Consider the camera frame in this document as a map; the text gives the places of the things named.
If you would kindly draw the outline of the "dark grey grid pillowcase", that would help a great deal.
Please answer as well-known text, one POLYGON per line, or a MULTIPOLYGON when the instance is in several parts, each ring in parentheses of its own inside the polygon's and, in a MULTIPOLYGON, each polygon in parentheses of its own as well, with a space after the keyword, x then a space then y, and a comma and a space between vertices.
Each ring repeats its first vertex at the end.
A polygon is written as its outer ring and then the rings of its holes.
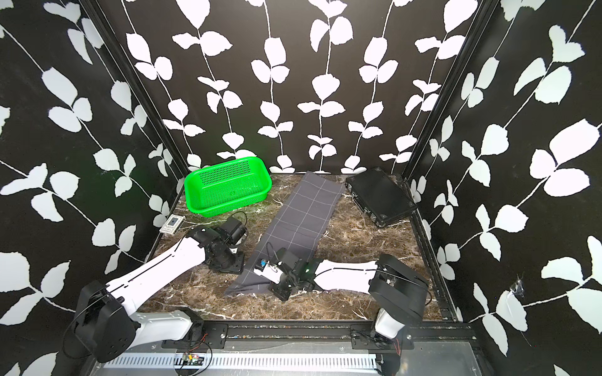
POLYGON ((306 173, 261 236, 242 274, 224 292, 225 296, 267 293, 270 281, 252 269, 281 248, 305 262, 312 258, 344 191, 341 183, 306 173))

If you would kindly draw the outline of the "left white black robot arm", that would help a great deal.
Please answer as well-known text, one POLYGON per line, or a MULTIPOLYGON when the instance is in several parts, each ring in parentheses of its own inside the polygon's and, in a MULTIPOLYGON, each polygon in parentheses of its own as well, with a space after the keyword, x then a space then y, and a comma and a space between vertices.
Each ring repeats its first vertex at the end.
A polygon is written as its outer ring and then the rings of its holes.
POLYGON ((229 217, 219 227, 199 225, 148 263, 106 284, 94 280, 78 297, 74 319, 65 330, 100 363, 128 349, 153 342, 196 346, 206 337, 204 321, 194 310, 141 313, 139 309, 177 277, 205 265, 222 274, 241 274, 238 251, 247 236, 244 222, 229 217))

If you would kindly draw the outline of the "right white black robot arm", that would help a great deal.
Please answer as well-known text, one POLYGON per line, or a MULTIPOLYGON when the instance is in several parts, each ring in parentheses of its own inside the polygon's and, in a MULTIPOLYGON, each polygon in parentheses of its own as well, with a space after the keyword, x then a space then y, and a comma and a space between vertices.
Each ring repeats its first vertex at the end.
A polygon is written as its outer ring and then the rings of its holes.
POLYGON ((253 272, 269 280, 269 290, 282 302, 295 290, 371 296, 379 311, 370 336, 390 341, 397 340, 407 326, 423 322, 431 298, 428 281, 388 254, 366 263, 336 263, 323 258, 304 261, 281 248, 272 258, 258 261, 253 272))

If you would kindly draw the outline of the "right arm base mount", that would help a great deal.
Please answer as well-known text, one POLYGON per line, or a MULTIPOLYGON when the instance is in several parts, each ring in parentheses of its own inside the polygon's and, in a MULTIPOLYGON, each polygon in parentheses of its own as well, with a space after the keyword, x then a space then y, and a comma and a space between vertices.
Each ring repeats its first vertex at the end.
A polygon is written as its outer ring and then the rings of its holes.
POLYGON ((376 332, 370 324, 352 324, 350 338, 353 349, 365 349, 375 353, 401 353, 414 349, 412 335, 407 327, 399 330, 393 339, 376 332))

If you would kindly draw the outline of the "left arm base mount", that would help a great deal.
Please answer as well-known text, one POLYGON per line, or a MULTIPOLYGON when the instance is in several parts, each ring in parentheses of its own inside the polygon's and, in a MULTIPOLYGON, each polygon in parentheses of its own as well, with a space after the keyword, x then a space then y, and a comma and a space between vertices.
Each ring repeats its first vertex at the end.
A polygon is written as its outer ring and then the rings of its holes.
POLYGON ((212 349, 223 349, 228 332, 228 325, 217 321, 205 321, 203 324, 193 324, 188 333, 180 340, 165 340, 161 342, 163 349, 180 351, 193 349, 202 343, 212 349))

